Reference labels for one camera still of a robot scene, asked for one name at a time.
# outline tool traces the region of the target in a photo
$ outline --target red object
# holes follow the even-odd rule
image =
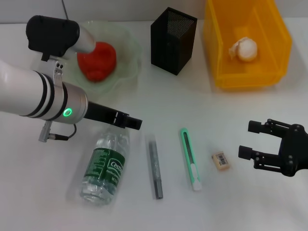
[[[96,42],[90,54],[78,53],[78,65],[81,72],[92,82],[99,82],[108,77],[116,66],[116,52],[106,42]]]

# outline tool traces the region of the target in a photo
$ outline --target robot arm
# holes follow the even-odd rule
[[[88,101],[82,88],[62,82],[64,63],[76,52],[95,48],[92,35],[78,23],[43,16],[26,27],[29,48],[42,53],[40,71],[14,67],[0,60],[0,111],[46,120],[39,140],[67,140],[50,134],[53,121],[75,124],[83,118],[139,130],[142,120]]]
[[[239,158],[253,159],[254,168],[281,172],[289,177],[294,176],[299,170],[308,169],[308,134],[302,125],[289,125],[268,119],[264,125],[250,121],[248,131],[266,133],[282,139],[278,155],[240,146]]]

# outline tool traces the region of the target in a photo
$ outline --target green label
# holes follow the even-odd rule
[[[125,157],[120,153],[107,148],[96,148],[93,151],[85,177],[107,180],[117,186],[124,163]]]

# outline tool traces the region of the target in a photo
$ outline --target white table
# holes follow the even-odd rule
[[[308,128],[308,33],[306,18],[286,19],[293,36],[288,75],[255,92],[216,89],[206,67],[199,22],[192,59],[178,76],[150,62],[151,22],[121,23],[143,47],[138,83],[100,100],[143,119],[130,131],[131,153],[111,205],[85,205],[78,186],[95,134],[105,124],[82,120],[68,142],[38,141],[41,120],[0,113],[0,229],[2,231],[301,231],[308,229],[308,173],[295,177],[253,169],[237,157],[239,145],[276,154],[280,139],[247,132],[249,120],[268,118]],[[35,68],[39,55],[27,48],[25,25],[0,25],[0,58]],[[203,189],[193,192],[179,130],[192,139]],[[54,123],[52,131],[73,127]],[[144,135],[157,138],[163,200],[155,200]],[[224,151],[232,168],[218,172],[211,154]]]

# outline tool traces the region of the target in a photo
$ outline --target yellow plastic bin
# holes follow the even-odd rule
[[[269,86],[287,72],[292,39],[274,0],[207,0],[203,33],[218,87]],[[243,37],[258,45],[257,58],[249,63],[229,55]]]

